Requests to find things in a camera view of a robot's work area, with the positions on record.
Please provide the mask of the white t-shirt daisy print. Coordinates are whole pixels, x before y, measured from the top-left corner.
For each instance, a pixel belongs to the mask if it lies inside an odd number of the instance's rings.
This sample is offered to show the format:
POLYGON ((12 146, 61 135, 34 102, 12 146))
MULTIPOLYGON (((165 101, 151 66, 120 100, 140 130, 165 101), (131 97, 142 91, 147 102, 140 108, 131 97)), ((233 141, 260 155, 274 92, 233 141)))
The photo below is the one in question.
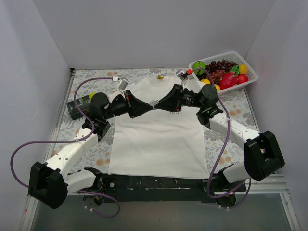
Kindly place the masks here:
POLYGON ((207 179, 204 128, 198 109, 151 110, 115 118, 108 174, 207 179))

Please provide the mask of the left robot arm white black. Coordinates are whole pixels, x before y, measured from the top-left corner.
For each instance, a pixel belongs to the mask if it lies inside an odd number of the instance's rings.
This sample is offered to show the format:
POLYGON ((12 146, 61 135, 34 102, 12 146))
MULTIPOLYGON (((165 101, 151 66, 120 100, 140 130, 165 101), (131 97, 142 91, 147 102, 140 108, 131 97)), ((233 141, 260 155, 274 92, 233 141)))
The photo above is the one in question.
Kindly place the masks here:
POLYGON ((86 167, 71 174, 71 168, 106 135, 110 128, 108 119, 122 114, 135 118, 153 109, 153 105, 137 99, 129 90, 117 95, 112 101, 105 93, 94 94, 89 107, 89 119, 77 133, 76 140, 45 163, 36 162, 32 166, 29 195, 56 209, 71 193, 82 189, 99 192, 103 187, 103 175, 99 170, 86 167))

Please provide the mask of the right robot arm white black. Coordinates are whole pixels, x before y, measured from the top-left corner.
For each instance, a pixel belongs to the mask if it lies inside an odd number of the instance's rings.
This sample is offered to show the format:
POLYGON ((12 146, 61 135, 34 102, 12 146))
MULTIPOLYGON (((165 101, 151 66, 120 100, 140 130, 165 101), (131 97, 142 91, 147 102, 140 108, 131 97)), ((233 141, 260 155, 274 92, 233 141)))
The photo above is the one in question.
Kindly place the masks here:
POLYGON ((226 108, 217 106, 220 101, 217 89, 212 85, 204 85, 195 93, 176 84, 154 106, 154 109, 169 112, 179 112, 183 106, 198 108, 196 115, 201 125, 224 135, 225 141, 232 141, 243 150, 243 162, 226 167, 217 174, 211 172, 207 185, 215 182, 221 190, 229 191, 238 181, 262 181, 284 167, 285 161, 275 135, 270 131, 261 133, 249 129, 231 120, 226 108))

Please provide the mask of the yellow orange front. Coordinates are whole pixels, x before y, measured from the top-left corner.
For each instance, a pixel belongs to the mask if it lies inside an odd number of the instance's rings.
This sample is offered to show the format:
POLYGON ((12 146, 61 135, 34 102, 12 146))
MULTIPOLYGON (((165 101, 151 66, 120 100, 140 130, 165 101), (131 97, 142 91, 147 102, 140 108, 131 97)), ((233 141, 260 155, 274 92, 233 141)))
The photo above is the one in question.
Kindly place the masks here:
POLYGON ((220 90, 221 90, 219 85, 215 84, 214 86, 215 86, 215 88, 216 88, 217 91, 220 91, 220 90))

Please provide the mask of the yellow orange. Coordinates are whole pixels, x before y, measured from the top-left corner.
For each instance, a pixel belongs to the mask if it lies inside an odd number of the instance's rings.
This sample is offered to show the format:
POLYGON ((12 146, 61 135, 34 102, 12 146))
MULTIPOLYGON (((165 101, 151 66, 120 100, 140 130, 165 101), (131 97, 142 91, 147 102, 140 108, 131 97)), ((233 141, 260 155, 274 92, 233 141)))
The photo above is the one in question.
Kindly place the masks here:
POLYGON ((215 86, 215 88, 216 88, 217 91, 220 91, 220 90, 221 90, 219 85, 215 84, 214 86, 215 86))
POLYGON ((201 82, 203 82, 204 84, 211 84, 211 82, 208 79, 202 79, 201 82))

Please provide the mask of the black green cardboard box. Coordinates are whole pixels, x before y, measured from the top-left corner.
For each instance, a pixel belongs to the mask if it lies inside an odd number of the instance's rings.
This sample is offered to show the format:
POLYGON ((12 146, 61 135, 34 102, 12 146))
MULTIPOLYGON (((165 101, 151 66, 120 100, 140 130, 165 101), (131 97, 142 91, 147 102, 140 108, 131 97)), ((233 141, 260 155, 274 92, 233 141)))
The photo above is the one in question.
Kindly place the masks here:
MULTIPOLYGON (((89 111, 90 108, 90 103, 92 100, 92 97, 95 95, 96 93, 92 93, 90 95, 86 95, 83 96, 81 98, 77 99, 77 106, 80 108, 80 110, 86 114, 89 111)), ((66 104, 67 109, 68 109, 68 114, 70 115, 70 117, 73 120, 77 120, 79 118, 82 118, 82 114, 80 113, 79 110, 77 110, 75 102, 74 101, 70 101, 66 104)))

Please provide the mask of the yellow orange left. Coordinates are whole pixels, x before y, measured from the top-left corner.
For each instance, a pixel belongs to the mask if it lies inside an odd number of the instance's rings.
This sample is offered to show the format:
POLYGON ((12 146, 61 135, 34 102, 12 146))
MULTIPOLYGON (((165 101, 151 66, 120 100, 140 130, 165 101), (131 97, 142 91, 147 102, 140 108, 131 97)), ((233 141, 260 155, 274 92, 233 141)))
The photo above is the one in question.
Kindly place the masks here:
POLYGON ((201 82, 203 82, 204 84, 211 84, 211 82, 208 79, 202 79, 201 82))

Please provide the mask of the red grape bunch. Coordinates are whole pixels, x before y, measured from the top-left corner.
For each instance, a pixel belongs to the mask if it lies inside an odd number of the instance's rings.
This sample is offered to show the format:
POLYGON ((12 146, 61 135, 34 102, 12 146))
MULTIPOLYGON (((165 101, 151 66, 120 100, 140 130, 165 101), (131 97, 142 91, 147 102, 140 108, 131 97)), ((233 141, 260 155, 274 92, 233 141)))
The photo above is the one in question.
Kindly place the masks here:
POLYGON ((210 80, 210 76, 213 82, 219 85, 219 82, 222 80, 222 77, 226 74, 225 70, 214 70, 213 72, 209 72, 206 75, 206 78, 210 80))

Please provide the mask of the red dragon fruit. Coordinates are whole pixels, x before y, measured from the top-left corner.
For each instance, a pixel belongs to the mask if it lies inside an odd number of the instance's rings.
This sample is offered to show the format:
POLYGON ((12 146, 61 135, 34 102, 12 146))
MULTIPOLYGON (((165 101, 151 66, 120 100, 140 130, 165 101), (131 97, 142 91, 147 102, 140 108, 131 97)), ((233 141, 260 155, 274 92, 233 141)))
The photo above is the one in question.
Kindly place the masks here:
POLYGON ((221 90, 233 87, 236 84, 238 84, 238 78, 234 72, 224 74, 219 80, 219 86, 221 90))

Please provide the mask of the green watermelon ball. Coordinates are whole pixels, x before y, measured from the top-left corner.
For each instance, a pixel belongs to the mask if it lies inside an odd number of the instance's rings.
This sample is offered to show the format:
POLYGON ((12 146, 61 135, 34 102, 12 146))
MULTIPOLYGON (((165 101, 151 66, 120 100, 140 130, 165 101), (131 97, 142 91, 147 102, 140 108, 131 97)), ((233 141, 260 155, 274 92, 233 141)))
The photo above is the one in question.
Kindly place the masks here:
POLYGON ((206 65, 202 61, 196 61, 192 64, 192 70, 197 76, 204 74, 204 69, 206 69, 206 65))

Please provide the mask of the dark purple grape bunch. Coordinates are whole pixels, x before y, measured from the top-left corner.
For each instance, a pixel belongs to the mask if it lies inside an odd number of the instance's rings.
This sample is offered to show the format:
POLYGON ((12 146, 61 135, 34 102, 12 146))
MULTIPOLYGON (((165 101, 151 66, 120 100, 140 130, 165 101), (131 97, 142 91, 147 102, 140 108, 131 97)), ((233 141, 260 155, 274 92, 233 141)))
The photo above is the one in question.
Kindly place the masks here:
POLYGON ((238 65, 236 62, 231 62, 231 61, 228 61, 228 60, 222 60, 222 61, 212 61, 210 64, 208 64, 206 66, 206 70, 209 72, 209 73, 212 73, 212 72, 229 72, 232 70, 232 68, 234 66, 238 65))

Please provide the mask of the red apple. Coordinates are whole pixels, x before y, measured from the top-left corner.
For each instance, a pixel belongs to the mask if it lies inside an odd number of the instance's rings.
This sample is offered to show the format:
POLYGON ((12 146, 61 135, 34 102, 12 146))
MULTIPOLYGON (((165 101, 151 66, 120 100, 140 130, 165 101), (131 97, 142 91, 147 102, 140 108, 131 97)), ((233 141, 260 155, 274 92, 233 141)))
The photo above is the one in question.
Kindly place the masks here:
POLYGON ((249 78, 246 74, 239 74, 237 76, 237 84, 243 84, 249 81, 249 78))

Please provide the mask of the yellow lemon back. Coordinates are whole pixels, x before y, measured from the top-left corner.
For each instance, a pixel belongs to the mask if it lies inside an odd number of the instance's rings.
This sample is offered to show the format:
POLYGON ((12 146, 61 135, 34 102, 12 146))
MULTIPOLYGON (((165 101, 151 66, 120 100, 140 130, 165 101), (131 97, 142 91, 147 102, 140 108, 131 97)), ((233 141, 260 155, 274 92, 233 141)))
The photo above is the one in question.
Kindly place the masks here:
POLYGON ((239 65, 239 74, 247 74, 248 67, 244 64, 239 65))

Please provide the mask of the white plastic fruit basket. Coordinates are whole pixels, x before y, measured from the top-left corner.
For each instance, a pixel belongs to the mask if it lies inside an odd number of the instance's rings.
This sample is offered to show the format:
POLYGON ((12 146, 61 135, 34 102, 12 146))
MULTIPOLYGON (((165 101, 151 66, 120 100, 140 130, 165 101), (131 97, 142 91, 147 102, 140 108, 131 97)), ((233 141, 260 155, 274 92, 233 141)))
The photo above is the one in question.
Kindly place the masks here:
MULTIPOLYGON (((246 75, 248 76, 249 81, 246 82, 246 83, 243 83, 243 84, 236 84, 233 87, 230 87, 230 88, 227 88, 227 89, 224 89, 224 90, 220 90, 220 91, 218 91, 219 95, 223 95, 223 94, 229 93, 231 91, 241 89, 241 88, 247 86, 248 84, 253 83, 253 82, 258 80, 257 74, 255 73, 253 68, 248 64, 248 62, 242 56, 240 56, 238 53, 233 52, 233 51, 218 54, 218 55, 211 56, 211 57, 204 58, 204 59, 197 60, 197 61, 202 61, 207 66, 212 61, 222 61, 222 60, 228 60, 228 61, 231 61, 231 62, 236 62, 238 64, 238 65, 234 66, 231 71, 229 71, 229 72, 234 72, 236 76, 239 75, 239 65, 241 65, 241 64, 246 65, 248 67, 248 73, 246 75)), ((192 64, 194 62, 189 64, 189 69, 192 70, 192 64)), ((204 74, 197 76, 194 73, 194 70, 193 70, 192 76, 193 76, 194 79, 201 81, 202 79, 207 79, 206 75, 208 73, 209 72, 206 69, 204 69, 204 74)))

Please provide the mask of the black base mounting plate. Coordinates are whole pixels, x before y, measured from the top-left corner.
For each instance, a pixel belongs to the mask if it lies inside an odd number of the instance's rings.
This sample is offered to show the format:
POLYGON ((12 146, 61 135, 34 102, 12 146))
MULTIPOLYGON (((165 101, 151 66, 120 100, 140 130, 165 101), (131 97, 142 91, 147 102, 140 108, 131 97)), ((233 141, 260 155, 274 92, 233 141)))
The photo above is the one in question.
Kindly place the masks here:
POLYGON ((119 202, 200 201, 213 203, 207 180, 103 174, 87 193, 103 193, 119 202))

